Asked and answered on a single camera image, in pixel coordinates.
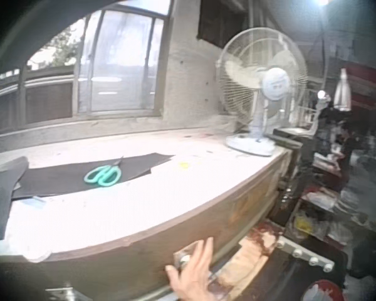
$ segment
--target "yellow sticker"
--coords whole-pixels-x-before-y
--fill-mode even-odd
[[[187,162],[180,162],[180,167],[182,168],[182,169],[188,169],[189,168],[189,163],[187,163]]]

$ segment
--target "scissor handle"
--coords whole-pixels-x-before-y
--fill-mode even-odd
[[[118,166],[105,165],[88,172],[83,180],[89,184],[97,183],[100,186],[108,187],[117,183],[121,175],[122,172]]]
[[[118,182],[121,178],[122,172],[118,166],[109,166],[105,172],[103,172],[103,176],[99,178],[98,184],[103,187],[112,186]]]

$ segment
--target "workbench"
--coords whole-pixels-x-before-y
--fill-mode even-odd
[[[276,204],[278,181],[291,159],[291,151],[278,146],[271,157],[229,149],[228,134],[150,132],[1,153],[0,164],[26,156],[30,168],[173,155],[151,174],[43,198],[40,209],[14,201],[6,239],[0,241],[0,273],[5,270],[13,280],[4,277],[3,285],[22,278],[32,287],[23,292],[36,298],[65,283],[93,300],[156,298],[169,290],[164,265],[182,247],[213,236],[214,262],[220,260]],[[28,262],[22,256],[26,246],[47,250],[48,257]]]

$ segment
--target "fan base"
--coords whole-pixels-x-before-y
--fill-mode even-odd
[[[248,134],[237,134],[226,138],[227,146],[251,155],[270,157],[275,150],[274,142],[268,138],[254,139]]]

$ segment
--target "tree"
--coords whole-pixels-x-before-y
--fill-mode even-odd
[[[67,27],[44,46],[46,49],[50,47],[56,49],[53,61],[49,65],[50,67],[64,66],[71,58],[76,57],[78,41],[72,41],[71,36],[72,30],[70,27]]]

